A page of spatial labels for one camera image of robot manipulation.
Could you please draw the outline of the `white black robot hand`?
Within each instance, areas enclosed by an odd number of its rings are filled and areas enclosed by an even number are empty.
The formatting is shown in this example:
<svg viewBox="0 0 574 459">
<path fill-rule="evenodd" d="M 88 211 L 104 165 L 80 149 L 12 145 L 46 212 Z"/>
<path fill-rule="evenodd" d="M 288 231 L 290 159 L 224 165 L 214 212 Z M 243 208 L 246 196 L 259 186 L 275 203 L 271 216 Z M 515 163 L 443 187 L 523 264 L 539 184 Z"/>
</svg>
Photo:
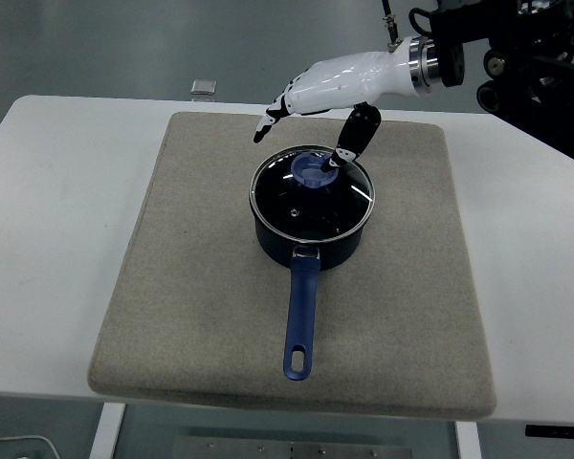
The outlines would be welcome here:
<svg viewBox="0 0 574 459">
<path fill-rule="evenodd" d="M 415 97 L 414 38 L 408 37 L 393 52 L 365 52 L 313 64 L 286 85 L 262 115 L 254 133 L 261 142 L 279 120 L 350 107 L 331 157 L 321 171 L 329 173 L 359 158 L 380 126 L 374 103 L 382 95 Z"/>
</svg>

